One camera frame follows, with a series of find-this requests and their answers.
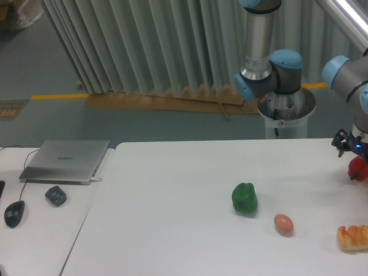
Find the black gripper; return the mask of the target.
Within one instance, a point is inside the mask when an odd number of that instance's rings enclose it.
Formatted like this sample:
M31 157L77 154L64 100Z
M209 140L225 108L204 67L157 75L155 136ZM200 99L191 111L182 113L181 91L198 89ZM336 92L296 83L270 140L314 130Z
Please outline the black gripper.
M341 158L345 152L353 152L357 156L367 158L367 142L363 141L362 135L354 136L340 129L333 137L332 146L337 149L338 157Z

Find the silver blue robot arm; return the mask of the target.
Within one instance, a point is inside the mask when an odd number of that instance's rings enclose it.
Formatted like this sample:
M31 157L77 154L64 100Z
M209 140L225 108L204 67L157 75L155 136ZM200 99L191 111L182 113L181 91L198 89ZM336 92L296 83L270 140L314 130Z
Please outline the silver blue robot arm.
M246 60L234 76L246 101L257 100L268 139L305 138L306 123L316 100L301 86L302 57L293 50L270 51L274 14L280 1L242 1L247 11ZM361 51L351 60L331 59L322 70L327 86L354 111L349 131L339 130L332 145L367 158L367 13L357 1L319 1L319 6Z

